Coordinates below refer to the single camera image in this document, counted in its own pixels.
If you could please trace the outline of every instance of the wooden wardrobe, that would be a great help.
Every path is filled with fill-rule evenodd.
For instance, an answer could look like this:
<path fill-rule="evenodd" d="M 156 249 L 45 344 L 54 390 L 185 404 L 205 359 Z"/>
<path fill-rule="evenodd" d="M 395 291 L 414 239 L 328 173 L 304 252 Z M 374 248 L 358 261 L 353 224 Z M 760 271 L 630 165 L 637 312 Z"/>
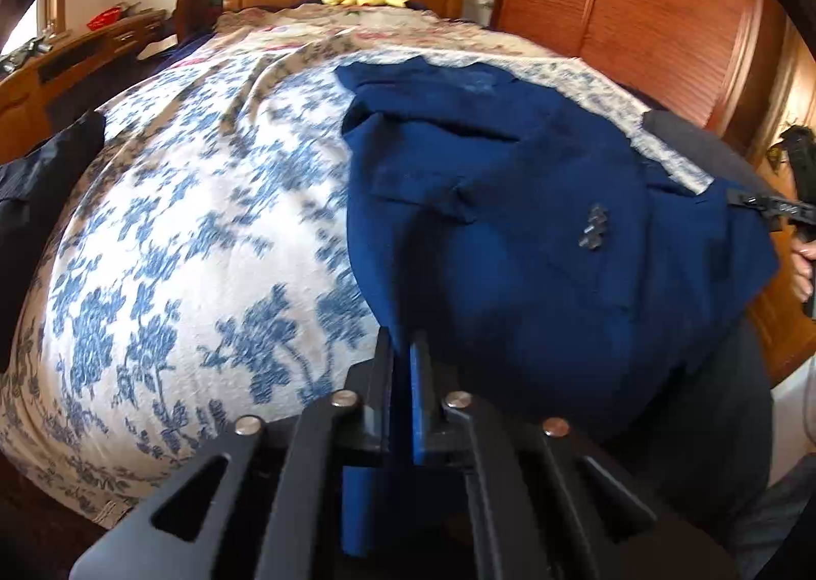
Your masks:
<path fill-rule="evenodd" d="M 492 26 L 581 57 L 760 166 L 786 34 L 776 0 L 496 0 Z M 774 243 L 782 269 L 750 315 L 778 383 L 816 351 L 816 323 L 790 290 L 789 235 Z"/>

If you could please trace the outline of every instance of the hand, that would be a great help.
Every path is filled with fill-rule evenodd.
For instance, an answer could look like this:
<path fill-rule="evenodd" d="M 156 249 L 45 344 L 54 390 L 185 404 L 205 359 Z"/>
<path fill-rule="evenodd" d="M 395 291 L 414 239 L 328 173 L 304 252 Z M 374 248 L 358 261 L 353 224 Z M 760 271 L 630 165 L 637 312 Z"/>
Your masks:
<path fill-rule="evenodd" d="M 804 243 L 798 237 L 790 242 L 790 259 L 793 261 L 793 293 L 804 303 L 813 294 L 813 265 L 816 260 L 816 241 Z"/>

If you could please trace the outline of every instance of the folded shirt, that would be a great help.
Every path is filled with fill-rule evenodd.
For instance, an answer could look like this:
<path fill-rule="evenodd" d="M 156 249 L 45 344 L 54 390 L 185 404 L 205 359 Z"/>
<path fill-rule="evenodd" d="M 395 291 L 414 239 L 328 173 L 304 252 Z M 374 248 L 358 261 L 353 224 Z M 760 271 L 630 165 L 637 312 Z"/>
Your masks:
<path fill-rule="evenodd" d="M 475 64 L 354 63 L 348 250 L 399 360 L 597 440 L 694 372 L 777 268 L 762 218 L 694 195 L 612 122 Z"/>

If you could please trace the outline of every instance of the black fabric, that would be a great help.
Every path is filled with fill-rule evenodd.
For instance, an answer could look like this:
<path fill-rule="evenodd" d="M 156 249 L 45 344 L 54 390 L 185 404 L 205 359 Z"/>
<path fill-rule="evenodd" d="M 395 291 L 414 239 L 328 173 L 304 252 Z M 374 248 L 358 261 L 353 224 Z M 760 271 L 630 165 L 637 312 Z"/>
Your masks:
<path fill-rule="evenodd" d="M 22 159 L 0 166 L 0 371 L 8 367 L 20 308 L 71 190 L 105 141 L 91 112 Z"/>
<path fill-rule="evenodd" d="M 678 514 L 718 541 L 768 485 L 770 382 L 747 319 L 694 373 L 676 372 L 634 425 L 605 444 Z"/>
<path fill-rule="evenodd" d="M 700 129 L 669 110 L 650 110 L 643 115 L 643 128 L 716 178 L 737 182 L 751 193 L 779 195 L 756 174 L 748 161 L 714 133 Z"/>

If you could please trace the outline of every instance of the blue floral pattern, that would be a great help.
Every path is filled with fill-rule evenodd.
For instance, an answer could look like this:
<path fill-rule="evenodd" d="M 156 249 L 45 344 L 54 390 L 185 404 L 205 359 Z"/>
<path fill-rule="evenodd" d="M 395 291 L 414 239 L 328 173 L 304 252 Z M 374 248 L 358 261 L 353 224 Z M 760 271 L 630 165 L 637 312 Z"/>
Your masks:
<path fill-rule="evenodd" d="M 372 355 L 377 324 L 346 250 L 351 95 L 336 66 L 503 66 L 604 114 L 691 190 L 710 181 L 581 61 L 526 42 L 507 55 L 509 38 L 477 53 L 499 38 L 472 27 L 428 50 L 310 25 L 305 45 L 281 47 L 291 26 L 233 22 L 101 109 L 105 148 L 50 238 L 0 379 L 0 448 L 85 516 L 134 504 L 244 413 L 298 413 Z"/>

